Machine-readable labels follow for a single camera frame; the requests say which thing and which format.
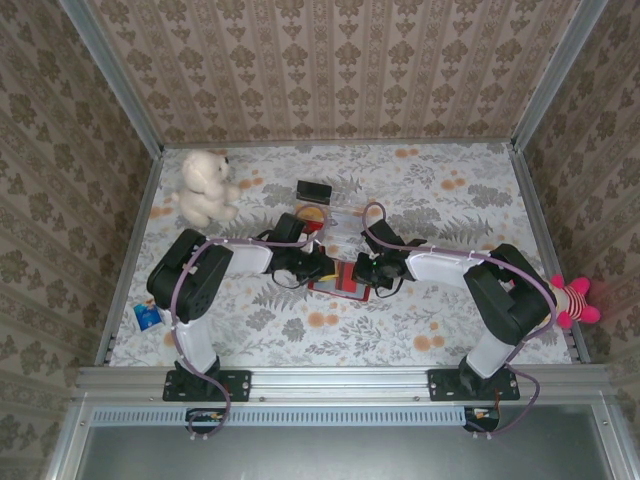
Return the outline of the red leather card holder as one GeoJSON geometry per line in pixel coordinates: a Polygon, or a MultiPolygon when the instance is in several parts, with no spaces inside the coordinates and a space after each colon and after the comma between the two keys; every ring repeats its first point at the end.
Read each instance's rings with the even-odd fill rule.
{"type": "Polygon", "coordinates": [[[335,289],[336,278],[335,279],[331,279],[329,281],[324,281],[324,282],[317,282],[317,281],[316,282],[310,282],[309,285],[308,285],[308,289],[312,290],[312,291],[315,291],[315,292],[328,294],[328,295],[331,295],[331,296],[344,298],[344,299],[348,299],[348,300],[360,301],[360,302],[367,302],[368,301],[369,295],[370,295],[370,287],[369,286],[357,283],[357,291],[356,291],[355,294],[341,294],[341,293],[337,292],[336,289],[335,289]]]}

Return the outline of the blue credit card grey back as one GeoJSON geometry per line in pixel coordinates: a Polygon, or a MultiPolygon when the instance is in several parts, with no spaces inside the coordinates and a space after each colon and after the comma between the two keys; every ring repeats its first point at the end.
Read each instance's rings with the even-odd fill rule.
{"type": "Polygon", "coordinates": [[[133,312],[141,332],[156,329],[164,324],[163,314],[153,299],[135,305],[133,312]]]}

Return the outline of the clear acrylic organizer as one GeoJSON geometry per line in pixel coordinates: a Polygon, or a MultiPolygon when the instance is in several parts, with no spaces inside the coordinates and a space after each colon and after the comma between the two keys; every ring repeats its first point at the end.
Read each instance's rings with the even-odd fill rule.
{"type": "Polygon", "coordinates": [[[362,207],[349,204],[321,205],[316,203],[299,203],[296,211],[304,205],[314,205],[325,211],[323,237],[320,245],[325,253],[337,260],[355,262],[359,252],[366,252],[368,247],[361,235],[362,207]]]}

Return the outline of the white teddy bear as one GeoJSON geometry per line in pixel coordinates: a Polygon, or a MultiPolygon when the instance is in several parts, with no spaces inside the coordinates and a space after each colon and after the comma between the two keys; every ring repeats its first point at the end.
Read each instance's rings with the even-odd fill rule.
{"type": "Polygon", "coordinates": [[[200,229],[212,221],[229,222],[238,208],[233,202],[241,195],[239,186],[229,182],[230,164],[225,155],[191,150],[181,168],[183,187],[172,195],[182,216],[200,229]]]}

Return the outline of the black connector board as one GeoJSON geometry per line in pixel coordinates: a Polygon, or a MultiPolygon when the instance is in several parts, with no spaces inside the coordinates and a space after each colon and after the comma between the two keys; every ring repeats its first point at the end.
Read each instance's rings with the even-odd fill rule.
{"type": "Polygon", "coordinates": [[[210,435],[223,421],[224,408],[192,408],[185,413],[185,428],[196,435],[210,435]]]}
{"type": "Polygon", "coordinates": [[[471,433],[491,433],[500,423],[498,407],[465,407],[465,425],[463,428],[471,433]]]}

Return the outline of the grey metal panel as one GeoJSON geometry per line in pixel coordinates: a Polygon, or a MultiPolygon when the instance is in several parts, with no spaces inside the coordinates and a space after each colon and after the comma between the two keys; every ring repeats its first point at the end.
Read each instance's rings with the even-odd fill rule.
{"type": "Polygon", "coordinates": [[[640,480],[618,409],[538,406],[491,438],[459,426],[231,426],[98,421],[73,408],[45,480],[640,480]]]}

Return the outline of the pink striped plush doll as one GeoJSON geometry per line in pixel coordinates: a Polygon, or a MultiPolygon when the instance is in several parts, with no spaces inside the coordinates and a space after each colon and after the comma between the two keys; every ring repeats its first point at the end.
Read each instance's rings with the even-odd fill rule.
{"type": "Polygon", "coordinates": [[[566,283],[558,274],[549,284],[556,300],[556,323],[560,328],[570,329],[574,323],[595,324],[600,320],[600,311],[586,299],[591,286],[588,278],[578,277],[566,283]]]}

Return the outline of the wide aluminium frame rail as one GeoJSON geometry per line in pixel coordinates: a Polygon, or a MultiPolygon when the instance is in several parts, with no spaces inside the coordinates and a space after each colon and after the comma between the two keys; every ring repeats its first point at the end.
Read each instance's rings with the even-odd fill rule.
{"type": "MultiPolygon", "coordinates": [[[[541,386],[540,404],[592,404],[615,392],[606,368],[593,364],[523,365],[516,368],[520,401],[541,386]]],[[[427,366],[252,367],[251,405],[404,405],[429,402],[427,366]]],[[[100,405],[161,404],[167,367],[86,367],[79,371],[71,402],[100,405]]]]}

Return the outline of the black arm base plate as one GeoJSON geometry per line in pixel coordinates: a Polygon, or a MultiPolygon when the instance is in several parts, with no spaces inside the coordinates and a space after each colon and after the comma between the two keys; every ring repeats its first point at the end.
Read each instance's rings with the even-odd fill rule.
{"type": "MultiPolygon", "coordinates": [[[[231,401],[249,400],[252,386],[252,373],[249,370],[220,370],[214,376],[231,401]]],[[[225,401],[223,393],[216,386],[182,367],[166,374],[162,399],[165,402],[184,403],[225,401]]]]}
{"type": "Polygon", "coordinates": [[[520,391],[515,375],[506,368],[487,379],[474,372],[443,368],[427,371],[430,399],[442,401],[516,401],[520,391]]]}

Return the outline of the narrow aluminium edge rail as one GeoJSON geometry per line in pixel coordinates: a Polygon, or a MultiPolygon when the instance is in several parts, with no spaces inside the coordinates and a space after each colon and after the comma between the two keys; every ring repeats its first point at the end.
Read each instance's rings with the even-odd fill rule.
{"type": "Polygon", "coordinates": [[[271,140],[271,141],[235,141],[235,142],[200,142],[200,143],[166,143],[167,149],[230,149],[259,147],[315,147],[336,145],[425,145],[425,144],[512,144],[507,137],[496,138],[393,138],[393,139],[306,139],[306,140],[271,140]]]}

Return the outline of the aluminium side rail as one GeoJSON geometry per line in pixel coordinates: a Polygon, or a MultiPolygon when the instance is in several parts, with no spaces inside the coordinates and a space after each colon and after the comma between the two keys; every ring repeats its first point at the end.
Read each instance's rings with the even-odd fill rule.
{"type": "MultiPolygon", "coordinates": [[[[518,182],[524,207],[527,211],[531,230],[536,241],[540,260],[545,275],[550,278],[555,274],[561,274],[562,270],[525,157],[523,153],[517,150],[513,145],[509,144],[509,147],[509,156],[518,182]]],[[[572,362],[589,364],[591,362],[591,358],[581,330],[581,325],[579,323],[574,323],[570,330],[564,331],[564,337],[572,362]]]]}
{"type": "Polygon", "coordinates": [[[152,161],[149,177],[145,185],[138,214],[131,232],[123,266],[119,274],[116,289],[114,291],[111,306],[101,336],[101,341],[94,360],[94,365],[97,367],[109,364],[111,343],[114,336],[117,334],[119,324],[122,320],[129,288],[135,273],[137,258],[144,238],[144,231],[153,206],[153,200],[161,175],[162,166],[162,155],[159,155],[152,161]]]}

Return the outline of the aluminium frame post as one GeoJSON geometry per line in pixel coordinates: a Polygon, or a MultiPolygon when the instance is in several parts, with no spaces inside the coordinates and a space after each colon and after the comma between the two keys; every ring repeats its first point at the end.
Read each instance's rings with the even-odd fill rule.
{"type": "Polygon", "coordinates": [[[150,157],[162,156],[164,142],[86,0],[59,0],[94,62],[113,91],[150,157]]]}
{"type": "Polygon", "coordinates": [[[522,152],[531,140],[607,3],[608,0],[580,1],[512,135],[516,152],[522,152]]]}

